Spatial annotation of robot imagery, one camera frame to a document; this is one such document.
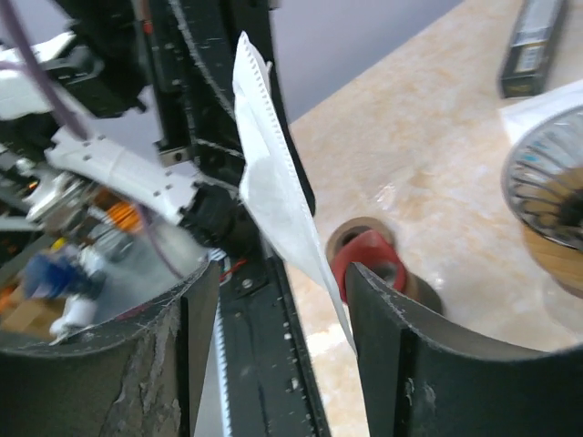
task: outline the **cable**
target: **cable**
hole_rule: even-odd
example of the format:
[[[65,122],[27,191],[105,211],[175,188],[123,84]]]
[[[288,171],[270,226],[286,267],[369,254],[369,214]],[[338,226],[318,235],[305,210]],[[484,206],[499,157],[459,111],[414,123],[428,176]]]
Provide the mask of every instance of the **cable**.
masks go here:
[[[2,19],[6,30],[12,37],[21,57],[25,60],[28,74],[35,81],[46,100],[53,107],[57,120],[62,126],[68,128],[77,137],[84,141],[87,140],[89,138],[87,130],[75,115],[69,111],[65,103],[63,103],[61,98],[57,95],[50,79],[36,61],[35,54],[30,48],[25,29],[23,28],[20,19],[18,18],[18,13],[14,9],[10,0],[0,0],[0,18]]]
[[[177,279],[183,279],[184,277],[182,274],[172,265],[158,244],[158,240],[156,239],[156,236],[154,235],[151,224],[149,222],[148,211],[146,208],[144,208],[142,205],[136,204],[136,211],[138,212],[139,221],[142,225],[142,228],[144,229],[144,232],[146,232],[146,236],[148,237],[160,260],[166,265],[168,270],[170,270],[170,272],[176,276]]]

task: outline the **folded white paper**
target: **folded white paper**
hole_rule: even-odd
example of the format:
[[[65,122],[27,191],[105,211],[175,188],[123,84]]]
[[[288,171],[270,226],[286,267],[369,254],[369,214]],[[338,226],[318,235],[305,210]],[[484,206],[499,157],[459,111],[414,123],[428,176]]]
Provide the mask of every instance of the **folded white paper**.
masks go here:
[[[526,133],[553,116],[583,106],[583,80],[500,109],[506,133],[516,144]]]
[[[355,350],[338,284],[324,256],[269,89],[269,68],[242,33],[233,71],[235,118],[246,167],[240,198],[264,237],[287,262],[328,290]]]

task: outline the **black device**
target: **black device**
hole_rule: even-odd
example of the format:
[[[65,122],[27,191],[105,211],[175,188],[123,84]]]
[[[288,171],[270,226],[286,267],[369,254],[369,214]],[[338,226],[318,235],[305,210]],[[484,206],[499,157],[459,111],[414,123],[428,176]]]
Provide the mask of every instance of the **black device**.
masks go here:
[[[97,117],[140,107],[139,91],[151,84],[163,160],[192,159],[227,185],[238,183],[244,165],[230,81],[245,30],[274,63],[272,97],[313,213],[283,110],[267,0],[56,2],[77,38],[62,63],[45,69],[85,66],[85,84],[62,85]],[[109,74],[116,71],[134,86]],[[0,435],[192,436],[217,311],[232,435],[330,435],[283,263],[223,188],[201,192],[183,226],[225,249],[231,263],[247,262],[222,285],[224,266],[212,262],[148,304],[55,346],[0,332]],[[362,266],[351,266],[346,285],[373,437],[581,435],[582,348],[542,353],[479,336]]]

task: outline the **gray wall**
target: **gray wall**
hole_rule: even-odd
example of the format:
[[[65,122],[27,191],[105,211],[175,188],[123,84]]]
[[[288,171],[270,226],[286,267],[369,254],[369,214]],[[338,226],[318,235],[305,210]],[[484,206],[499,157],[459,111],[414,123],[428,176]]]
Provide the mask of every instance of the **gray wall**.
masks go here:
[[[13,0],[33,42],[62,32],[66,19],[47,0]],[[273,13],[279,74],[290,120],[300,117],[459,0],[282,0]],[[0,37],[5,37],[0,29]],[[99,122],[107,134],[155,159],[153,114]]]

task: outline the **table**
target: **table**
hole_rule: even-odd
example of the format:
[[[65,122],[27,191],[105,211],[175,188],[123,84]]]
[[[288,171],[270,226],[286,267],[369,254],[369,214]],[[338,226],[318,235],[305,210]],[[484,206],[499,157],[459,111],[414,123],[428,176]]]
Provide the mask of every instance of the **table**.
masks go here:
[[[560,323],[549,305],[581,302],[547,299],[557,291],[528,255],[500,188],[510,144],[498,109],[512,102],[499,98],[496,78],[521,4],[465,1],[292,132],[316,193],[322,244],[347,219],[382,219],[450,320],[553,351],[583,339],[583,330]],[[582,40],[583,0],[574,0],[548,89],[583,77]],[[332,304],[289,272],[333,435],[367,435],[356,362]]]

